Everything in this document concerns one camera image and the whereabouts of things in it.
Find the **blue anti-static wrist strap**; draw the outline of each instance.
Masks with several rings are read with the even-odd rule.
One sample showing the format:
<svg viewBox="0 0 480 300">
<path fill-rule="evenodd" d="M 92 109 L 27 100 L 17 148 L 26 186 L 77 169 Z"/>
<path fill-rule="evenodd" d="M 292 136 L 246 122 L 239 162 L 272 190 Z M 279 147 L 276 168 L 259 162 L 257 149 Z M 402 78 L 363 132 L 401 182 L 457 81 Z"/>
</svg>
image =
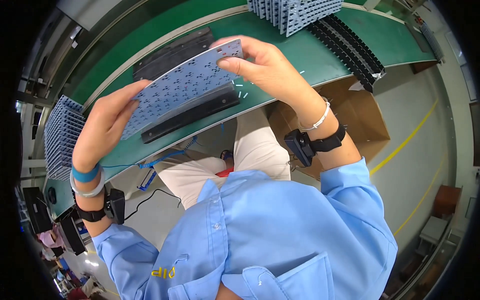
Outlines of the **blue anti-static wrist strap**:
<svg viewBox="0 0 480 300">
<path fill-rule="evenodd" d="M 93 179 L 95 179 L 96 175 L 98 174 L 99 169 L 100 169 L 100 164 L 97 163 L 95 165 L 95 168 L 93 168 L 93 170 L 91 170 L 90 172 L 81 173 L 81 172 L 75 170 L 75 167 L 72 164 L 73 178 L 75 178 L 77 181 L 83 182 L 83 183 L 91 182 Z"/>
</svg>

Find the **silver bracelet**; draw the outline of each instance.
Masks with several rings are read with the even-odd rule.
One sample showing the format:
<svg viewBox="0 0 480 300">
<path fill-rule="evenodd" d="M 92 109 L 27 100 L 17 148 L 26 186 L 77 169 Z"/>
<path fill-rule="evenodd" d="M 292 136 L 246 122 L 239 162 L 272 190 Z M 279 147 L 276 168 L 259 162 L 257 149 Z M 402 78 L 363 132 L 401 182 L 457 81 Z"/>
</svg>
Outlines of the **silver bracelet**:
<svg viewBox="0 0 480 300">
<path fill-rule="evenodd" d="M 91 192 L 80 192 L 77 189 L 77 186 L 75 185 L 75 179 L 73 178 L 73 172 L 70 171 L 70 185 L 72 186 L 72 190 L 79 194 L 82 197 L 85 198 L 92 198 L 97 196 L 103 189 L 105 185 L 105 171 L 103 170 L 102 166 L 100 166 L 100 182 L 98 183 L 98 186 L 94 188 L 93 191 Z"/>
<path fill-rule="evenodd" d="M 320 126 L 320 124 L 323 123 L 323 121 L 325 120 L 325 118 L 327 117 L 327 114 L 328 114 L 328 111 L 330 109 L 330 102 L 328 102 L 328 100 L 324 97 L 322 97 L 323 100 L 325 100 L 326 104 L 327 104 L 327 109 L 325 110 L 325 113 L 324 115 L 320 118 L 320 120 L 318 120 L 318 122 L 316 122 L 313 127 L 311 128 L 303 128 L 300 124 L 300 120 L 298 120 L 298 125 L 299 125 L 299 129 L 302 129 L 302 130 L 305 130 L 305 131 L 308 131 L 308 130 L 313 130 L 313 129 L 317 129 L 318 126 Z"/>
</svg>

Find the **beige pants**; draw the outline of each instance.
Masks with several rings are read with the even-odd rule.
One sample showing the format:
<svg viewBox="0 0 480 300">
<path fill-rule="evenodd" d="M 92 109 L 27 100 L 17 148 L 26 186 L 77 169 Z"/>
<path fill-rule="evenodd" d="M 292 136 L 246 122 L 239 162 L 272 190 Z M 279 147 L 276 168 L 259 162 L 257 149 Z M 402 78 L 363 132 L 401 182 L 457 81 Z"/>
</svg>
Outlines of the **beige pants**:
<svg viewBox="0 0 480 300">
<path fill-rule="evenodd" d="M 176 150 L 178 148 L 164 151 L 153 160 Z M 235 171 L 260 170 L 274 180 L 290 180 L 288 152 L 278 144 L 262 109 L 237 117 L 233 159 Z M 226 168 L 223 159 L 193 150 L 187 150 L 185 155 L 175 155 L 154 165 L 159 177 L 181 199 L 185 209 L 197 203 L 198 195 L 207 179 L 213 180 L 220 188 L 227 177 L 218 177 L 215 174 Z"/>
</svg>

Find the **yellow embroidered text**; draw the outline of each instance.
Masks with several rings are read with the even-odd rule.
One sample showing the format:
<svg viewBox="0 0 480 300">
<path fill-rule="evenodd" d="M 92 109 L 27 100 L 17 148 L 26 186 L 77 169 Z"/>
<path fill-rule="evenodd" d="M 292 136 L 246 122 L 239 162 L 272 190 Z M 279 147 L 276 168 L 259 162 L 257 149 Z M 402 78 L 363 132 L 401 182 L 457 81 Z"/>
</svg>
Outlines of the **yellow embroidered text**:
<svg viewBox="0 0 480 300">
<path fill-rule="evenodd" d="M 163 275 L 162 275 L 162 268 L 159 268 L 158 271 L 152 271 L 152 276 L 163 277 L 164 279 L 166 279 L 167 273 L 170 278 L 175 277 L 175 267 L 172 267 L 170 272 L 168 272 L 167 268 L 164 268 Z"/>
</svg>

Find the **green workbench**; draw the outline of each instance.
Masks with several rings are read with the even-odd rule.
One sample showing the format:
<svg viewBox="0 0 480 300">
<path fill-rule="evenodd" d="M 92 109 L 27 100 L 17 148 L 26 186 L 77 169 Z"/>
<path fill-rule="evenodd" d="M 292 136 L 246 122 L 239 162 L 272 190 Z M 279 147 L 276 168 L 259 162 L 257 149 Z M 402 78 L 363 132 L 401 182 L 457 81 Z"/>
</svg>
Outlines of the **green workbench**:
<svg viewBox="0 0 480 300">
<path fill-rule="evenodd" d="M 198 6 L 200 2 L 204 3 L 204 1 L 200 0 L 191 0 L 180 4 L 152 18 L 134 30 L 113 47 L 95 67 L 91 69 L 84 80 L 78 84 L 75 91 L 67 96 L 79 103 L 85 103 L 95 89 L 135 53 L 167 34 L 169 31 L 191 22 L 196 18 L 216 12 L 214 5 L 207 5 L 206 8 L 201 10 L 202 14 L 193 16 L 195 19 L 191 19 L 193 17 L 187 18 L 185 16 L 185 9 L 188 9 L 188 6 L 191 6 L 191 8 L 195 5 Z M 224 1 L 221 9 L 234 5 L 224 6 Z M 411 33 L 405 25 L 400 22 L 374 13 L 350 8 L 343 8 L 340 12 L 336 13 L 336 16 L 365 42 L 385 67 L 435 60 L 433 53 L 421 51 Z M 350 75 L 350 72 L 342 62 L 306 30 L 301 30 L 289 38 L 285 38 L 279 34 L 279 30 L 273 27 L 269 21 L 259 19 L 258 16 L 252 12 L 229 16 L 208 23 L 206 26 L 211 28 L 215 38 L 231 35 L 247 35 L 276 45 L 299 72 L 305 71 L 302 75 L 310 85 L 318 85 Z M 120 74 L 100 96 L 107 95 L 130 83 L 132 83 L 132 67 Z M 242 87 L 237 87 L 238 91 L 242 91 L 242 95 L 248 93 L 246 98 L 241 98 L 239 105 L 187 125 L 149 144 L 142 143 L 140 132 L 138 132 L 129 139 L 120 141 L 117 147 L 100 161 L 101 165 L 130 165 L 141 162 L 152 154 L 176 144 L 178 141 L 182 141 L 241 113 L 273 101 L 271 96 L 264 93 L 257 86 L 250 83 L 245 84 L 242 79 L 238 79 L 237 83 L 243 84 Z M 109 180 L 113 178 L 126 168 L 127 167 L 116 167 L 105 169 L 106 179 Z M 52 212 L 58 216 L 73 204 L 70 186 L 66 181 L 48 180 L 46 188 L 50 186 L 55 187 L 57 191 L 59 201 L 56 205 L 53 205 Z"/>
</svg>

